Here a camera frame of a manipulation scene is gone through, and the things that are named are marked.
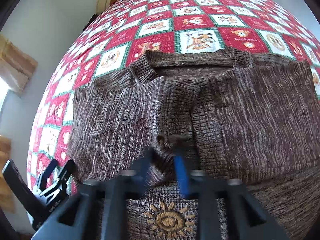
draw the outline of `sun embroidery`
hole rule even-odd
[[[178,235],[185,236],[185,231],[193,232],[191,227],[195,223],[187,219],[192,219],[195,215],[182,215],[188,210],[188,207],[183,207],[176,211],[173,210],[174,202],[171,202],[168,208],[165,203],[160,202],[159,210],[154,205],[150,205],[150,208],[154,214],[146,212],[144,215],[150,218],[147,223],[150,224],[151,230],[158,231],[158,236],[165,234],[169,239],[172,239],[173,237],[178,237]]]

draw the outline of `dark fabric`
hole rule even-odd
[[[150,184],[156,185],[172,175],[170,136],[192,136],[187,141],[195,151],[187,156],[195,167],[199,163],[215,178],[242,179],[289,236],[302,239],[316,220],[320,193],[320,113],[312,81],[307,62],[273,54],[232,48],[147,51],[128,68],[76,90],[68,154],[78,179],[104,180],[128,169],[144,145],[155,146],[160,165],[151,169]],[[179,206],[183,200],[175,188],[174,182],[153,187],[139,204],[128,201],[132,239],[154,238],[146,233],[150,228],[158,237],[185,234],[180,233],[185,226],[165,231],[149,221],[148,227],[139,213],[154,201],[174,199]],[[188,239],[195,238],[186,231]]]

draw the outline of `red and white quilt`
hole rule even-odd
[[[272,0],[124,0],[102,13],[65,54],[44,92],[31,133],[28,186],[52,158],[63,166],[74,90],[127,67],[146,50],[198,53],[231,46],[308,60],[320,98],[320,43]],[[48,180],[56,178],[58,170]],[[75,192],[73,180],[68,191]]]

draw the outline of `sweater collar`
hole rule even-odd
[[[208,65],[208,67],[224,66],[230,68],[251,67],[252,54],[231,47],[219,49],[216,52],[202,53],[164,53],[146,50],[128,68],[134,77],[137,86],[150,82],[159,75],[155,71],[157,67],[181,67],[186,65]]]

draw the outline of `red quilt square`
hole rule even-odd
[[[142,20],[142,23],[149,23],[149,22],[158,21],[158,20],[162,20],[162,19],[168,19],[168,18],[172,18],[172,12],[171,11],[164,11],[161,13],[146,16]]]
[[[198,6],[193,0],[186,0],[171,4],[171,9],[179,9],[184,6]]]
[[[224,5],[243,7],[243,5],[241,3],[239,3],[237,0],[217,0],[217,1],[219,1],[221,4],[224,4]]]
[[[267,46],[258,34],[248,28],[218,28],[226,46],[251,53],[268,52]]]
[[[71,128],[72,128],[71,125],[63,126],[61,128],[61,132],[60,132],[58,140],[57,140],[56,150],[58,150],[58,148],[61,148],[65,151],[67,151]]]
[[[305,60],[306,58],[309,58],[308,55],[305,53],[305,50],[300,45],[298,40],[292,36],[282,34],[282,38],[285,40],[287,45],[289,46],[291,52],[296,57],[298,61]]]
[[[153,2],[153,3],[149,3],[148,4],[148,9],[152,9],[152,8],[156,8],[159,6],[164,6],[164,5],[168,5],[169,1],[168,0],[161,0],[161,1],[157,1],[157,2]]]
[[[200,6],[200,8],[208,14],[234,14],[234,12],[225,5]]]
[[[49,159],[45,154],[39,153],[38,160],[37,160],[37,175],[44,172],[45,168],[50,163],[51,159]]]
[[[63,167],[63,165],[70,159],[67,155],[67,151],[63,148],[56,149],[54,158],[58,161],[58,165],[61,167]]]
[[[253,29],[259,29],[259,30],[267,30],[273,32],[273,28],[269,24],[267,24],[265,21],[258,19],[256,17],[250,17],[250,16],[244,16],[244,15],[238,15],[247,25],[249,25]]]
[[[214,24],[207,15],[184,15],[173,19],[176,31],[184,29],[213,27]]]
[[[135,61],[147,49],[162,52],[174,52],[174,33],[161,33],[136,39],[132,42],[126,66]]]
[[[68,99],[69,99],[69,93],[56,97],[53,100],[51,100],[49,111],[47,113],[47,117],[44,124],[54,124],[58,126],[62,124]]]
[[[127,21],[125,22],[125,24],[128,24],[130,22],[133,22],[135,20],[138,20],[138,19],[141,19],[141,18],[144,18],[146,15],[147,15],[147,12],[148,11],[143,11],[143,12],[140,12],[136,15],[133,15],[133,16],[130,16]]]
[[[58,81],[56,81],[55,83],[51,84],[50,88],[49,88],[49,92],[48,92],[48,95],[47,95],[47,98],[46,100],[44,101],[44,104],[46,105],[48,102],[50,102],[54,92],[56,91],[56,88],[58,86]]]
[[[31,174],[30,174],[30,181],[31,181],[31,189],[30,189],[30,190],[32,190],[32,189],[33,189],[33,186],[34,186],[35,183],[36,183],[36,178],[35,178],[34,176],[32,176]]]
[[[91,80],[99,58],[100,54],[98,54],[92,60],[81,65],[78,76],[75,80],[74,89],[87,84]]]

